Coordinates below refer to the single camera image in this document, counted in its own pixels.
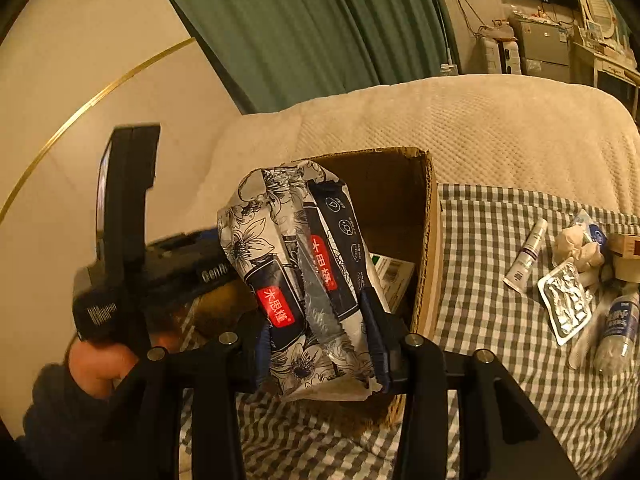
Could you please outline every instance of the human hand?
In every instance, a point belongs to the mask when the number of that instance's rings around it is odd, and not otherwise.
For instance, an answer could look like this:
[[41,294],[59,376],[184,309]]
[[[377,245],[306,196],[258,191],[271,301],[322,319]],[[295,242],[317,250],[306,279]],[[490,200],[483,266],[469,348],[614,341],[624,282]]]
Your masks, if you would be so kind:
[[[169,352],[179,350],[180,337],[175,332],[151,336],[153,346]],[[76,339],[69,349],[71,376],[82,390],[96,399],[106,399],[113,391],[113,381],[122,380],[138,362],[138,357],[120,343],[96,344]]]

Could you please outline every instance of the red label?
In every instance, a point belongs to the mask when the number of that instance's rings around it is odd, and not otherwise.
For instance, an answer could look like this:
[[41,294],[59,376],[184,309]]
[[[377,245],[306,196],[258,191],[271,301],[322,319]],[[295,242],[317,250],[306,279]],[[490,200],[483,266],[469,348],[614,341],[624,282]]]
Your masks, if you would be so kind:
[[275,285],[266,286],[258,290],[258,298],[267,312],[267,316],[276,328],[289,326],[295,319],[282,291]]
[[338,288],[338,284],[335,283],[334,274],[332,273],[331,264],[329,263],[329,253],[326,250],[324,240],[318,235],[311,235],[311,246],[313,247],[318,271],[320,272],[320,277],[324,282],[326,290],[335,290]]

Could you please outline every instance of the white tube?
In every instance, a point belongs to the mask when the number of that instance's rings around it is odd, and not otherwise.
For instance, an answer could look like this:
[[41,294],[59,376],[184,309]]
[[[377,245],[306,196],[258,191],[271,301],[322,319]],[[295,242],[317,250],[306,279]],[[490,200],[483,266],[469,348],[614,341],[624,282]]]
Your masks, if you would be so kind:
[[538,258],[538,254],[540,254],[540,248],[542,247],[547,226],[548,223],[544,218],[538,219],[529,233],[527,241],[524,242],[516,261],[502,279],[504,283],[521,294],[524,293],[524,289],[526,288],[531,266]]

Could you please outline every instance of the barcode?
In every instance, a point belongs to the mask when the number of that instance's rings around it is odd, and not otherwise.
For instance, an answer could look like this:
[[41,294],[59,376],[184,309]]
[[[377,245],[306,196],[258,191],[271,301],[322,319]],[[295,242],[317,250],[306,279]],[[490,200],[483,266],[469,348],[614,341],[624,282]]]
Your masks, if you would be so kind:
[[386,268],[385,277],[383,278],[386,282],[395,282],[398,278],[398,271],[400,270],[400,265],[402,262],[398,260],[391,260],[389,262],[389,266]]

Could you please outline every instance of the floral patterned package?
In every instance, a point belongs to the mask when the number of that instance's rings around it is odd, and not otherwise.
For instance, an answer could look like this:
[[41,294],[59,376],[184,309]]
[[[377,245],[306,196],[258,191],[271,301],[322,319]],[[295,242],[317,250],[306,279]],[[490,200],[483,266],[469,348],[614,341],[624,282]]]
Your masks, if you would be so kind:
[[252,171],[218,212],[220,242],[270,322],[285,400],[361,400],[388,385],[370,302],[386,311],[346,185],[317,163]]

